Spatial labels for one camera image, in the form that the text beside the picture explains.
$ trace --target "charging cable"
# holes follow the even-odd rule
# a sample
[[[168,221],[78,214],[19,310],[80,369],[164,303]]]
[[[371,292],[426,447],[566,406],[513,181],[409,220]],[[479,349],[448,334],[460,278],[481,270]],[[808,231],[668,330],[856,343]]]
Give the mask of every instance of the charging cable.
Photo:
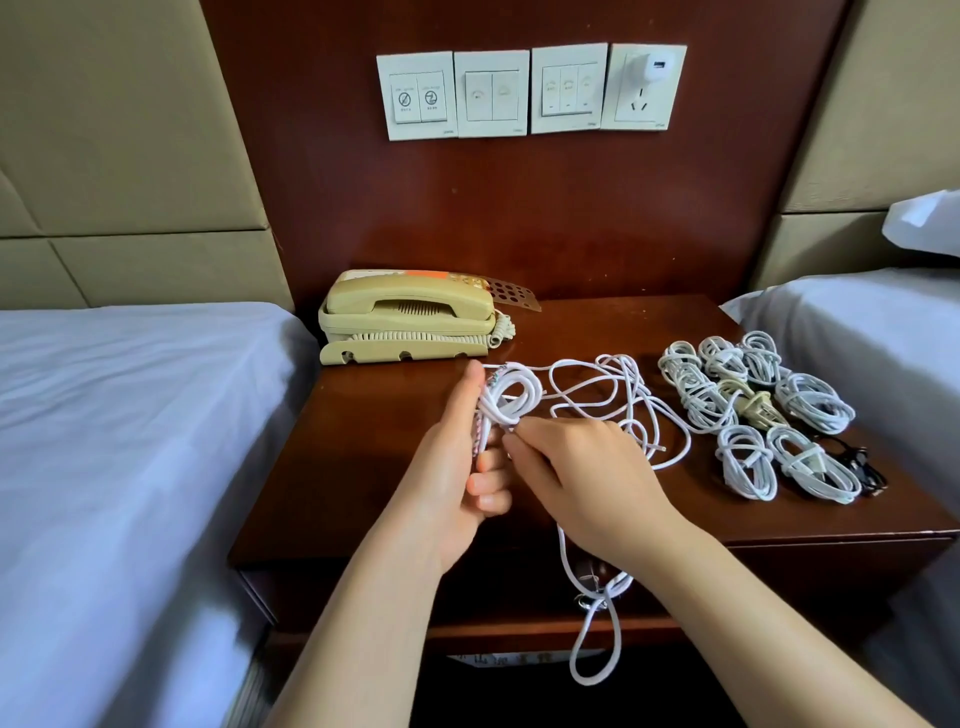
[[[800,452],[794,453],[788,445]],[[853,503],[860,495],[862,486],[856,475],[802,432],[792,427],[771,427],[767,447],[773,451],[783,474],[811,495],[842,505]]]
[[[690,420],[690,431],[704,435],[727,425],[737,425],[734,401],[738,394],[724,397],[715,382],[703,372],[703,362],[686,341],[675,341],[657,362],[663,378],[677,388],[680,404]]]
[[[814,375],[784,371],[787,374],[777,382],[775,394],[788,415],[826,435],[838,435],[847,429],[856,413],[833,387]]]
[[[480,400],[477,402],[476,415],[476,438],[474,453],[482,452],[487,447],[487,440],[490,436],[492,425],[501,425],[507,430],[512,430],[520,418],[533,411],[544,400],[560,400],[550,407],[550,416],[557,417],[557,412],[561,409],[572,409],[577,414],[590,418],[592,420],[612,420],[621,418],[617,424],[624,432],[636,440],[636,443],[643,448],[643,453],[647,460],[650,460],[658,451],[665,450],[660,445],[660,422],[658,414],[663,415],[676,425],[684,434],[684,446],[681,451],[673,457],[652,464],[655,470],[662,470],[679,462],[690,451],[690,428],[684,420],[671,409],[670,405],[658,397],[646,386],[643,377],[640,375],[640,369],[636,361],[627,354],[601,354],[592,362],[580,361],[578,359],[560,359],[548,367],[527,367],[517,362],[507,364],[485,364],[488,369],[495,369],[487,381]],[[558,369],[564,367],[584,367],[597,372],[594,376],[579,384],[575,384],[568,389],[561,389],[557,385],[555,373]],[[547,394],[540,380],[534,372],[547,372],[547,379],[550,382],[551,392]],[[610,395],[602,401],[576,401],[570,395],[584,387],[601,381],[608,381],[612,384]],[[620,383],[626,393],[627,401],[624,405],[605,415],[591,415],[587,412],[592,407],[609,406],[616,399],[619,392]],[[523,391],[517,395],[508,395],[509,390],[514,385],[522,387]],[[648,432],[646,426],[635,417],[635,407],[646,407],[650,416],[652,431]],[[613,606],[613,600],[622,595],[630,585],[634,583],[634,578],[626,571],[621,571],[617,576],[611,579],[602,590],[594,591],[588,589],[577,579],[570,568],[569,560],[566,556],[566,536],[564,530],[557,525],[560,542],[560,559],[564,565],[564,572],[583,596],[591,600],[587,607],[587,615],[584,618],[584,625],[580,629],[580,634],[570,651],[570,674],[580,685],[590,686],[606,680],[617,661],[620,659],[623,638],[620,631],[620,619],[616,613],[616,607]],[[607,664],[595,675],[585,677],[577,671],[577,656],[580,654],[580,648],[584,643],[584,638],[593,622],[593,617],[599,610],[609,610],[613,625],[613,652]]]
[[[773,337],[766,331],[749,331],[737,345],[743,351],[747,381],[773,387],[780,379],[780,355]]]
[[[708,336],[700,342],[697,353],[704,360],[704,371],[718,379],[747,380],[747,365],[743,363],[743,350],[731,344],[723,336]]]
[[[737,457],[739,452],[747,454]],[[716,456],[723,463],[724,482],[736,493],[750,500],[773,500],[777,496],[774,453],[755,428],[727,425],[721,429]]]

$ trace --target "orange sticker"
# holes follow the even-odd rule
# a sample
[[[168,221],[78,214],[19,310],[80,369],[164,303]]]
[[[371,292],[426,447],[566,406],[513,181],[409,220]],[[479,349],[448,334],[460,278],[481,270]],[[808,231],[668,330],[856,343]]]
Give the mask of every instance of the orange sticker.
[[[445,279],[449,276],[449,273],[444,273],[443,271],[405,271],[407,276],[423,276],[424,278],[429,279]]]

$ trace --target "wall switch panel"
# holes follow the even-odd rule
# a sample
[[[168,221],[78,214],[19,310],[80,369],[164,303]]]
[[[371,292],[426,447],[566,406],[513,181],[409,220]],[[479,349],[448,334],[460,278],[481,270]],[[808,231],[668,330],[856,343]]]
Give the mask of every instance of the wall switch panel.
[[[530,132],[599,129],[607,43],[534,48]]]
[[[665,131],[685,56],[685,45],[614,43],[601,128]]]
[[[460,137],[525,136],[530,51],[453,54]]]
[[[457,135],[451,51],[377,56],[376,67],[391,141]]]

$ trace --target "bed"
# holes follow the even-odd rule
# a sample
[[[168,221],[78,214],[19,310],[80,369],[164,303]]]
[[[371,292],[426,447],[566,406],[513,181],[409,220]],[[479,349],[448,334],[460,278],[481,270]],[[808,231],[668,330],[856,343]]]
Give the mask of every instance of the bed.
[[[270,303],[0,312],[0,723],[217,726],[227,551],[317,374]]]
[[[794,280],[725,304],[830,382],[929,493],[960,517],[960,270]],[[960,545],[894,597],[872,670],[935,725],[960,725]]]

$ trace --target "forearm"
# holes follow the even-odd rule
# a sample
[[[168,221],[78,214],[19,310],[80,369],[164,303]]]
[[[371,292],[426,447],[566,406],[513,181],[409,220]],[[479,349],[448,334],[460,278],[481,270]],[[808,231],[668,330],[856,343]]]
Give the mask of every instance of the forearm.
[[[442,572],[416,508],[392,501],[357,548],[270,728],[407,724]]]
[[[926,725],[709,534],[680,529],[666,553],[634,572],[753,728]]]

